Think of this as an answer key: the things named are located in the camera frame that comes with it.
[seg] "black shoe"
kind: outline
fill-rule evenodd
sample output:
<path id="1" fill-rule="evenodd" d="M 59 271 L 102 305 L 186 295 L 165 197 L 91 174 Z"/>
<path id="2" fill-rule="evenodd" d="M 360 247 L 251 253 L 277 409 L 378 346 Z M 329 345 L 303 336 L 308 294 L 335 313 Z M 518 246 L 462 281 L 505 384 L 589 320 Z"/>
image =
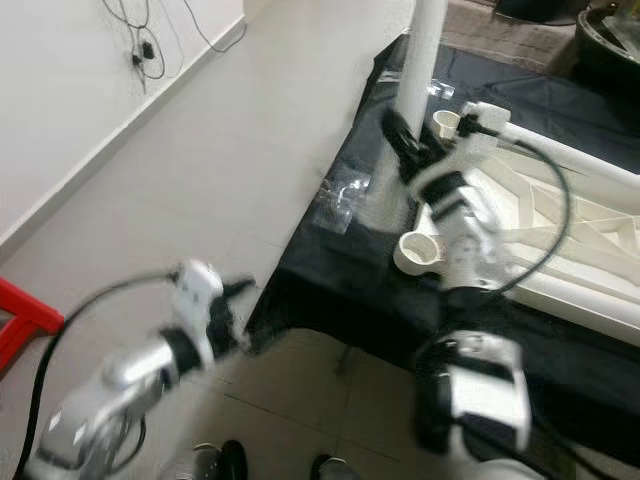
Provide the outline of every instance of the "black shoe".
<path id="1" fill-rule="evenodd" d="M 311 475 L 309 476 L 309 480 L 320 480 L 320 467 L 330 459 L 331 455 L 327 455 L 326 453 L 318 455 L 311 465 Z"/>
<path id="2" fill-rule="evenodd" d="M 228 467 L 225 480 L 247 480 L 249 477 L 249 467 L 247 465 L 247 455 L 242 444 L 237 440 L 228 440 L 222 445 L 222 458 Z"/>

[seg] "black tablecloth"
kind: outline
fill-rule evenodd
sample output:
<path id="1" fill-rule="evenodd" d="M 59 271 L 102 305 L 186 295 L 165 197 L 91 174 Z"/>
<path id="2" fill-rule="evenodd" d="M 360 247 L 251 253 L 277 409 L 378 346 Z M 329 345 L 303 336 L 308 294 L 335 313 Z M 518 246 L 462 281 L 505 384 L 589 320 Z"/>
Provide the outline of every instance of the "black tablecloth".
<path id="1" fill-rule="evenodd" d="M 373 172 L 380 113 L 397 89 L 389 72 L 401 69 L 406 44 L 402 36 L 376 58 L 327 181 L 344 166 Z M 450 101 L 432 98 L 427 118 L 467 100 L 490 102 L 511 110 L 516 124 L 640 172 L 637 106 L 446 47 L 434 77 L 456 91 Z M 437 277 L 411 278 L 393 267 L 399 235 L 355 220 L 344 235 L 315 225 L 321 198 L 307 210 L 249 321 L 256 350 L 289 328 L 310 328 L 412 369 L 414 352 L 437 328 Z M 412 224 L 409 218 L 407 229 Z M 496 312 L 496 324 L 523 346 L 532 400 L 560 430 L 640 465 L 640 350 L 517 304 Z"/>

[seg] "gray floor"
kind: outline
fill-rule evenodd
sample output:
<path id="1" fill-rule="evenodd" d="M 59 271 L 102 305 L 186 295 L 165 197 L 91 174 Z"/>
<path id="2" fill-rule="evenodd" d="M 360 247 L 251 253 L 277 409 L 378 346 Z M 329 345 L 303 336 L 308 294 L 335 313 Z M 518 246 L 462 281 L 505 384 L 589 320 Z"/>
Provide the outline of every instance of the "gray floor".
<path id="1" fill-rule="evenodd" d="M 407 26 L 411 5 L 275 0 L 0 275 L 63 312 L 110 281 L 185 257 L 252 272 L 264 287 L 348 132 L 373 56 Z M 239 306 L 245 317 L 259 293 Z M 168 294 L 144 288 L 87 314 L 53 360 L 41 418 L 105 355 L 169 322 Z M 43 345 L 0 384 L 2 478 L 17 460 Z M 123 478 L 153 478 L 176 449 L 228 438 L 245 444 L 257 480 L 307 478 L 322 452 L 370 480 L 456 476 L 463 467 L 445 473 L 414 446 L 411 376 L 358 353 L 338 377 L 341 350 L 298 331 L 259 358 L 237 355 L 190 379 L 149 415 L 147 445 Z"/>

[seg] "black cable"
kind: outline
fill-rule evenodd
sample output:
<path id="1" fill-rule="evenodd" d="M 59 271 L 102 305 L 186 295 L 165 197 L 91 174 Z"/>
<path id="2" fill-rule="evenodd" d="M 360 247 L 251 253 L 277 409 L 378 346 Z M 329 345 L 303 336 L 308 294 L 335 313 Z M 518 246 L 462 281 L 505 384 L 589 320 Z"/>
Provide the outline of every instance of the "black cable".
<path id="1" fill-rule="evenodd" d="M 490 435 L 485 434 L 479 428 L 476 428 L 471 422 L 468 422 L 465 417 L 458 418 L 454 420 L 455 423 L 460 425 L 465 432 L 469 433 L 471 436 L 476 437 L 477 439 L 483 441 L 491 448 L 498 451 L 501 455 L 505 457 L 516 460 L 523 465 L 529 467 L 534 472 L 542 475 L 546 480 L 561 480 L 561 478 L 553 472 L 548 471 L 546 468 L 538 465 L 536 462 L 526 457 L 522 453 L 518 452 L 516 449 L 505 445 L 502 442 L 499 442 L 495 438 Z"/>
<path id="2" fill-rule="evenodd" d="M 36 427 L 38 425 L 38 414 L 40 412 L 40 400 L 42 399 L 42 390 L 44 388 L 44 380 L 47 374 L 47 368 L 49 368 L 49 362 L 51 361 L 51 357 L 55 352 L 58 343 L 62 339 L 62 337 L 67 333 L 69 328 L 76 322 L 76 320 L 80 317 L 82 313 L 84 313 L 87 308 L 92 306 L 98 300 L 102 300 L 122 289 L 131 288 L 137 285 L 143 285 L 150 282 L 156 282 L 159 280 L 169 280 L 175 281 L 178 275 L 177 270 L 164 271 L 164 272 L 152 272 L 144 275 L 140 275 L 137 277 L 130 278 L 128 280 L 124 280 L 118 283 L 114 283 L 102 290 L 99 290 L 86 300 L 84 300 L 80 305 L 78 305 L 75 309 L 71 311 L 71 313 L 65 318 L 64 324 L 60 331 L 54 335 L 51 339 L 44 353 L 42 354 L 42 358 L 40 359 L 40 363 L 38 364 L 38 370 L 36 371 L 36 376 L 33 381 L 33 392 L 31 394 L 31 406 L 29 407 L 29 418 L 27 420 L 27 431 L 25 434 L 24 443 L 22 445 L 22 453 L 20 454 L 20 460 L 18 461 L 18 466 L 16 468 L 16 472 L 13 476 L 13 480 L 20 480 L 22 475 L 24 474 L 24 468 L 29 460 L 29 456 L 31 455 L 31 448 L 33 447 L 33 440 L 36 435 Z"/>
<path id="3" fill-rule="evenodd" d="M 111 470 L 109 471 L 109 475 L 115 475 L 116 473 L 120 473 L 124 468 L 127 467 L 127 465 L 129 465 L 138 456 L 138 454 L 140 453 L 140 450 L 142 450 L 144 441 L 147 438 L 147 419 L 145 418 L 144 415 L 140 417 L 139 425 L 140 425 L 140 433 L 138 434 L 138 442 L 136 443 L 135 448 L 129 455 L 127 455 L 127 458 L 125 458 L 122 462 L 120 462 L 116 466 L 111 467 Z"/>
<path id="4" fill-rule="evenodd" d="M 238 43 L 240 40 L 242 40 L 244 38 L 245 34 L 247 33 L 247 24 L 245 23 L 244 27 L 242 28 L 242 33 L 240 34 L 238 39 L 235 40 L 230 45 L 228 45 L 226 48 L 220 50 L 220 49 L 214 47 L 213 44 L 209 41 L 209 38 L 207 38 L 207 36 L 204 33 L 202 33 L 202 30 L 200 29 L 200 25 L 198 24 L 198 20 L 196 19 L 196 14 L 193 13 L 193 9 L 191 8 L 191 5 L 189 5 L 188 0 L 182 0 L 182 1 L 184 2 L 184 5 L 187 7 L 187 10 L 189 10 L 189 13 L 191 14 L 191 18 L 193 19 L 193 24 L 195 25 L 196 30 L 198 31 L 200 36 L 204 39 L 204 41 L 207 42 L 207 45 L 209 45 L 209 48 L 211 48 L 211 50 L 213 50 L 214 52 L 227 53 L 231 49 L 231 47 L 233 47 L 236 43 Z"/>
<path id="5" fill-rule="evenodd" d="M 122 10 L 122 16 L 118 15 L 112 8 L 111 6 L 107 3 L 107 0 L 102 0 L 102 4 L 105 6 L 105 8 L 107 9 L 107 11 L 116 19 L 120 20 L 121 22 L 123 22 L 124 24 L 126 24 L 129 28 L 144 28 L 147 25 L 149 25 L 149 16 L 150 16 L 150 12 L 149 12 L 149 0 L 145 0 L 145 20 L 143 23 L 141 23 L 140 25 L 134 25 L 132 23 L 129 22 L 129 19 L 127 18 L 127 14 L 126 11 L 124 9 L 124 5 L 122 3 L 122 0 L 119 0 L 120 3 L 120 9 Z"/>
<path id="6" fill-rule="evenodd" d="M 182 42 L 180 41 L 180 35 L 176 30 L 176 27 L 171 19 L 171 15 L 169 15 L 169 10 L 167 6 L 164 4 L 164 0 L 158 0 L 160 2 L 160 7 L 164 13 L 165 18 L 167 19 L 167 23 L 169 23 L 169 27 L 171 27 L 171 31 L 173 32 L 173 37 L 176 40 L 176 45 L 178 46 L 178 50 L 180 51 L 180 66 L 176 69 L 175 75 L 172 75 L 167 78 L 176 78 L 182 72 L 182 67 L 184 66 L 184 50 L 182 49 Z"/>
<path id="7" fill-rule="evenodd" d="M 145 0 L 145 10 L 146 10 L 146 15 L 145 15 L 145 21 L 143 23 L 141 23 L 140 25 L 135 25 L 133 23 L 131 23 L 129 21 L 129 16 L 127 15 L 127 10 L 124 6 L 124 2 L 123 0 L 118 0 L 118 4 L 120 5 L 120 11 L 122 16 L 118 15 L 112 8 L 111 6 L 109 6 L 109 4 L 107 3 L 107 0 L 102 0 L 103 5 L 105 6 L 105 8 L 107 9 L 107 11 L 117 20 L 121 21 L 122 23 L 125 24 L 125 26 L 127 27 L 128 31 L 129 31 L 129 37 L 131 39 L 131 59 L 133 61 L 133 59 L 137 56 L 140 59 L 140 63 L 135 63 L 134 62 L 134 67 L 137 69 L 138 74 L 140 76 L 140 82 L 142 83 L 142 89 L 144 91 L 144 93 L 147 93 L 147 88 L 146 88 L 146 83 L 145 83 L 145 78 L 151 79 L 151 80 L 160 80 L 162 77 L 164 77 L 165 72 L 166 72 L 166 64 L 165 64 L 165 60 L 164 60 L 164 53 L 162 52 L 162 47 L 160 46 L 160 42 L 158 41 L 158 37 L 156 37 L 155 33 L 153 33 L 153 31 L 149 28 L 149 18 L 151 16 L 151 12 L 150 12 L 150 8 L 149 8 L 149 0 Z M 149 33 L 149 35 L 151 35 L 151 37 L 153 38 L 153 41 L 156 45 L 157 51 L 158 51 L 158 55 L 160 56 L 160 73 L 158 75 L 150 75 L 148 74 L 145 70 L 144 70 L 144 65 L 142 62 L 142 55 L 136 54 L 136 46 L 138 46 L 138 48 L 140 48 L 140 32 L 141 31 L 146 31 Z"/>
<path id="8" fill-rule="evenodd" d="M 569 187 L 569 182 L 567 181 L 567 178 L 562 172 L 561 167 L 556 163 L 555 160 L 549 157 L 546 153 L 534 147 L 528 142 L 525 142 L 523 140 L 517 140 L 514 143 L 514 145 L 533 153 L 542 162 L 546 163 L 555 174 L 563 194 L 562 226 L 560 227 L 560 230 L 558 231 L 558 235 L 556 236 L 556 239 L 553 242 L 552 246 L 547 250 L 547 253 L 545 253 L 542 256 L 542 258 L 538 260 L 538 262 L 536 262 L 533 266 L 531 266 L 526 272 L 522 273 L 521 275 L 518 275 L 512 280 L 509 280 L 500 288 L 497 288 L 495 290 L 488 290 L 487 294 L 490 295 L 490 298 L 488 299 L 488 301 L 493 300 L 494 298 L 497 298 L 503 293 L 511 290 L 513 287 L 523 282 L 524 280 L 529 278 L 531 275 L 533 275 L 535 272 L 540 270 L 540 268 L 542 268 L 544 264 L 546 264 L 558 252 L 560 247 L 562 247 L 562 243 L 567 238 L 569 234 L 569 228 L 571 227 L 571 215 L 572 215 L 571 188 Z"/>
<path id="9" fill-rule="evenodd" d="M 600 470 L 589 460 L 584 458 L 565 440 L 560 432 L 558 432 L 550 422 L 548 422 L 543 415 L 540 415 L 539 411 L 536 411 L 535 407 L 531 405 L 533 410 L 533 423 L 536 425 L 542 433 L 544 433 L 551 442 L 562 450 L 567 456 L 569 456 L 575 463 L 584 468 L 587 472 L 596 478 L 601 480 L 617 480 L 616 477 L 609 475 L 608 473 Z"/>
<path id="10" fill-rule="evenodd" d="M 144 70 L 144 65 L 140 64 L 138 65 L 138 68 L 140 69 L 140 71 L 142 72 L 142 74 L 147 77 L 150 78 L 151 80 L 160 80 L 162 77 L 164 77 L 164 74 L 166 72 L 166 64 L 164 62 L 164 54 L 162 53 L 162 48 L 160 48 L 160 42 L 158 41 L 158 37 L 156 37 L 156 35 L 149 29 L 149 27 L 144 27 L 138 30 L 138 45 L 140 44 L 140 35 L 139 32 L 140 31 L 145 31 L 145 32 L 149 32 L 149 35 L 151 35 L 151 37 L 153 38 L 153 41 L 156 44 L 156 47 L 158 47 L 157 51 L 158 51 L 158 55 L 160 56 L 160 73 L 156 76 L 154 75 L 149 75 L 147 72 L 145 72 Z"/>

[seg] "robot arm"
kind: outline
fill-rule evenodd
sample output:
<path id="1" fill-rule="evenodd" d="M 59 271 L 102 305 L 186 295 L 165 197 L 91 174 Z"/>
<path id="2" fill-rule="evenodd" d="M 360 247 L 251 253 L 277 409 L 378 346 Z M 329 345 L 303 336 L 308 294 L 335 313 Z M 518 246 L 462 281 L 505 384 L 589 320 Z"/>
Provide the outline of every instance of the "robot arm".
<path id="1" fill-rule="evenodd" d="M 237 342 L 227 300 L 251 281 L 225 286 L 201 262 L 184 265 L 173 295 L 176 324 L 142 347 L 107 360 L 72 392 L 45 426 L 27 475 L 34 479 L 100 479 L 132 426 L 192 370 L 211 370 Z"/>
<path id="2" fill-rule="evenodd" d="M 455 424 L 464 419 L 523 450 L 531 414 L 521 349 L 490 333 L 500 322 L 486 308 L 489 292 L 508 280 L 508 255 L 483 192 L 464 178 L 492 154 L 509 112 L 467 104 L 462 113 L 454 142 L 425 132 L 423 144 L 399 114 L 390 110 L 382 119 L 383 133 L 398 155 L 400 179 L 417 202 L 431 207 L 447 248 L 443 321 L 436 339 L 416 358 L 418 439 L 430 450 L 447 452 L 454 443 L 459 446 Z M 492 306 L 494 301 L 506 299 L 492 298 Z"/>

